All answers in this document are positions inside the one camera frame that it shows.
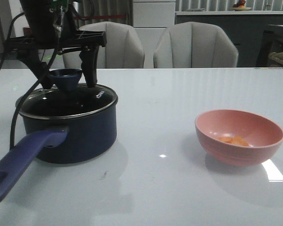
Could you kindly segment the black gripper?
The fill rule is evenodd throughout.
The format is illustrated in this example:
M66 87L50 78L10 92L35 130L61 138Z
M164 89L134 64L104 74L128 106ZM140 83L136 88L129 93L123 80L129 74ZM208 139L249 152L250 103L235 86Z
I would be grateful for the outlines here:
M39 58L38 49L53 49L59 38L59 48L85 47L79 57L87 87L97 84L97 58L99 46L107 43L105 32L81 31L75 26L71 4L22 4L31 34L8 38L6 51L17 50L17 60L24 63L37 79L46 72L47 63Z

